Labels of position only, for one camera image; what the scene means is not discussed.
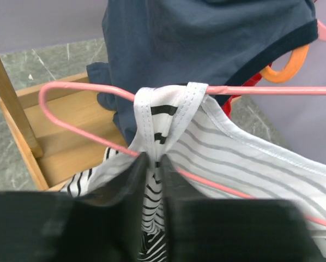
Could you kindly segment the white striped tank top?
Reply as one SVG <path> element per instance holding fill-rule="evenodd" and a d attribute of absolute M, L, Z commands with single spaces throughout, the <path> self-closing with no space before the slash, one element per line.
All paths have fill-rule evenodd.
<path fill-rule="evenodd" d="M 137 92 L 140 155 L 64 186 L 57 261 L 326 261 L 326 165 L 243 131 L 206 89 Z"/>

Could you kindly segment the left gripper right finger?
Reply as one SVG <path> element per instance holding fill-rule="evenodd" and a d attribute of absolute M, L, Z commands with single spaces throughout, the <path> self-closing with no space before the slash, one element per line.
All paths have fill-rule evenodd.
<path fill-rule="evenodd" d="M 169 261 L 323 261 L 303 214 L 281 199 L 214 199 L 160 161 Z"/>

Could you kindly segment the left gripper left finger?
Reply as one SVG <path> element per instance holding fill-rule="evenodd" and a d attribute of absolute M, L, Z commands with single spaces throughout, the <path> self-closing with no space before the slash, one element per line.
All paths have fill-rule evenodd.
<path fill-rule="evenodd" d="M 0 261 L 136 261 L 148 156 L 73 198 L 0 192 Z"/>

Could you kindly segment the black striped tank top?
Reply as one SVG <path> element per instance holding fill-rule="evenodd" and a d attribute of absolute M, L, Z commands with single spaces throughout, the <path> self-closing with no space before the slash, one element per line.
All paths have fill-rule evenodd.
<path fill-rule="evenodd" d="M 167 262 L 167 248 L 164 231 L 160 230 L 155 234 L 148 234 L 144 231 L 142 232 L 138 261 Z"/>

